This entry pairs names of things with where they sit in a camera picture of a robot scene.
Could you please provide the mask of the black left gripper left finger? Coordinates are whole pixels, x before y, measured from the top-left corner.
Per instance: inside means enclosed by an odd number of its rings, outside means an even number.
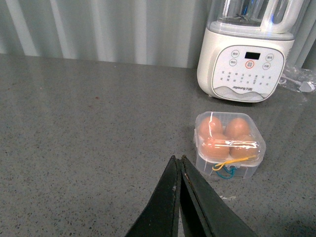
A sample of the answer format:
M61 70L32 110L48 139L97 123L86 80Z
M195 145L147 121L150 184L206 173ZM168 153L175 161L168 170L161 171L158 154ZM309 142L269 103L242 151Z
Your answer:
M180 161L172 156L152 196L127 237L178 236L181 192Z

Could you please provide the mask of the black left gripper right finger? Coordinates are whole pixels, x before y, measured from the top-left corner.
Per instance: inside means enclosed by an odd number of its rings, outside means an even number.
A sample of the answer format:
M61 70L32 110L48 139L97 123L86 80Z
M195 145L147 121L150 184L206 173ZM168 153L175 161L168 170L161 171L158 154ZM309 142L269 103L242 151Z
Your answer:
M186 237L256 237L186 156L181 158L181 216Z

